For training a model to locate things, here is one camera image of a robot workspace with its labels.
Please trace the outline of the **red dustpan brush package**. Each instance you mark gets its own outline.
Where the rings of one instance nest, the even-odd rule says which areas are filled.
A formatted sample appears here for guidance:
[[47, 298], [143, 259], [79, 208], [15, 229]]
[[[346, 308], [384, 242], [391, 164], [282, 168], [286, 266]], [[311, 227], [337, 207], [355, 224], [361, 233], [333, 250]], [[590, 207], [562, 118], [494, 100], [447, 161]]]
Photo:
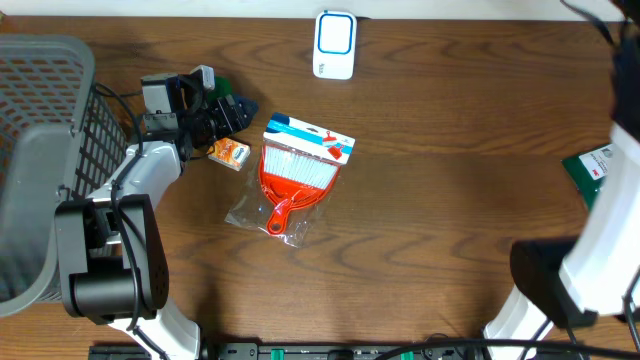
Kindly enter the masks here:
[[225, 221], [301, 246], [355, 144], [350, 136], [273, 113], [257, 162]]

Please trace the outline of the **green grip gloves package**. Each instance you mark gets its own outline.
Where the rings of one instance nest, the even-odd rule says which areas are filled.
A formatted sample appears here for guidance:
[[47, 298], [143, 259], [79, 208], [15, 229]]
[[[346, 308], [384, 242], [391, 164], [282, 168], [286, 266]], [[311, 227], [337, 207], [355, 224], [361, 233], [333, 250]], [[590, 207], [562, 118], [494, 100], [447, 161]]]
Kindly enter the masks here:
[[591, 210], [601, 192], [608, 166], [613, 157], [611, 144], [604, 144], [561, 161], [561, 164], [582, 196], [584, 204]]

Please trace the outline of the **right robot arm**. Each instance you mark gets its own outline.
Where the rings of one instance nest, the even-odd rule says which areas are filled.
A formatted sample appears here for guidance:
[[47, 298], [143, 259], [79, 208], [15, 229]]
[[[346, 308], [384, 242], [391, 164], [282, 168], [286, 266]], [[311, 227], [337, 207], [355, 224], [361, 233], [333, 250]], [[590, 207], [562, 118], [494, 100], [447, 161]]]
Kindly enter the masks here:
[[636, 1], [617, 1], [619, 32], [592, 13], [572, 6], [611, 48], [614, 93], [611, 167], [581, 233], [563, 240], [523, 240], [512, 245], [514, 286], [498, 315], [478, 340], [458, 344], [486, 359], [531, 359], [552, 354], [636, 359], [639, 351], [546, 340], [552, 328], [590, 327], [614, 316], [639, 341], [639, 23]]

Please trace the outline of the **orange snack box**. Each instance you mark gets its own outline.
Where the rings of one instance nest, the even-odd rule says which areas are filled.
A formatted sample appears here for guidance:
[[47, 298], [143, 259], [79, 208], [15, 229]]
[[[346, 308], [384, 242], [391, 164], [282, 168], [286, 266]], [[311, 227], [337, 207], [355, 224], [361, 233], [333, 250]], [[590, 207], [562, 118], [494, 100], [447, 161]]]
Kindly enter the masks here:
[[251, 148], [230, 138], [216, 141], [207, 151], [207, 158], [219, 164], [240, 171], [251, 153]]

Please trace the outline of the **green lid white jar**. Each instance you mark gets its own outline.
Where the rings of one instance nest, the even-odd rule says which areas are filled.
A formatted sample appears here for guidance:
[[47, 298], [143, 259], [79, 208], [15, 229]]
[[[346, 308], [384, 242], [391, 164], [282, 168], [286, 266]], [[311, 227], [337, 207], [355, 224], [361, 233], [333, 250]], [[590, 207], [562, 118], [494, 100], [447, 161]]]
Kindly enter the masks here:
[[206, 93], [207, 103], [212, 103], [220, 97], [225, 97], [233, 93], [232, 84], [228, 78], [223, 76], [215, 76], [214, 81], [214, 89], [208, 90]]

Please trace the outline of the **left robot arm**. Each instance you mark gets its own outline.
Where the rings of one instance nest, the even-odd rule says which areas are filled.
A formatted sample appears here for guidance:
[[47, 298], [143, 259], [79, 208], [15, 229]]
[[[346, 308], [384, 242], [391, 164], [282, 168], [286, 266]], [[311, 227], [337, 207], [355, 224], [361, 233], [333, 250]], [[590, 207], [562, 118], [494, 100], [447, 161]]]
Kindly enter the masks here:
[[155, 209], [195, 151], [249, 127], [259, 110], [217, 88], [199, 66], [144, 76], [146, 111], [132, 118], [124, 162], [83, 200], [55, 211], [62, 303], [72, 317], [132, 338], [151, 359], [212, 359], [202, 327], [169, 296], [169, 270]]

